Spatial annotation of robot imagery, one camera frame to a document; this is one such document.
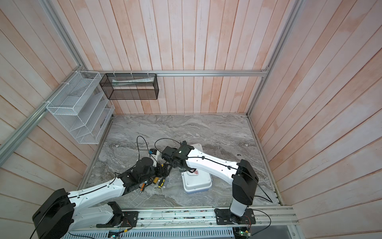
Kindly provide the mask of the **white and blue tool box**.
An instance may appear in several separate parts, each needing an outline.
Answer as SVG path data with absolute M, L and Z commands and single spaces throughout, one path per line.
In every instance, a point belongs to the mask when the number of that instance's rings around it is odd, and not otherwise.
M 186 193 L 207 191 L 212 187 L 212 177 L 209 173 L 196 170 L 194 173 L 182 172 L 183 187 Z

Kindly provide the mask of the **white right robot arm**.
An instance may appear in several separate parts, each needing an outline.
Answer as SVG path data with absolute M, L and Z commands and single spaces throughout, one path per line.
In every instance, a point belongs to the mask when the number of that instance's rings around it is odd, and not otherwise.
M 259 178 L 246 160 L 227 161 L 208 155 L 183 141 L 178 148 L 167 146 L 162 158 L 174 167 L 186 171 L 202 170 L 214 175 L 232 186 L 230 212 L 243 217 L 246 209 L 253 204 Z

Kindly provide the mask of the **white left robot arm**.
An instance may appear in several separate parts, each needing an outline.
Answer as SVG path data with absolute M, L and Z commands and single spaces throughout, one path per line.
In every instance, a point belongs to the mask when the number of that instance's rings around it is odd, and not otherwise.
M 168 163 L 158 164 L 151 157 L 143 157 L 108 182 L 78 191 L 56 190 L 32 216 L 33 234 L 40 239 L 59 239 L 70 231 L 92 225 L 132 226 L 120 206 L 110 199 L 142 189 L 155 178 L 167 177 L 170 171 Z M 108 203 L 96 206 L 103 201 Z

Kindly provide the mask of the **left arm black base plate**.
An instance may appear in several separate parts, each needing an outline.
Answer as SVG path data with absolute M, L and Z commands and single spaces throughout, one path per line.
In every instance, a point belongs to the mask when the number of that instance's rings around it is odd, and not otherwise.
M 136 227 L 138 214 L 139 214 L 138 211 L 117 212 L 106 223 L 96 224 L 96 227 L 97 228 Z

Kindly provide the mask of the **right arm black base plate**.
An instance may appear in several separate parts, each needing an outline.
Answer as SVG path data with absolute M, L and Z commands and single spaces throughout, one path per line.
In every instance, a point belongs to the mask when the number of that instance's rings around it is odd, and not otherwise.
M 253 210 L 247 208 L 244 215 L 239 217 L 233 214 L 229 209 L 215 208 L 214 213 L 216 216 L 216 223 L 218 225 L 252 225 L 256 224 Z

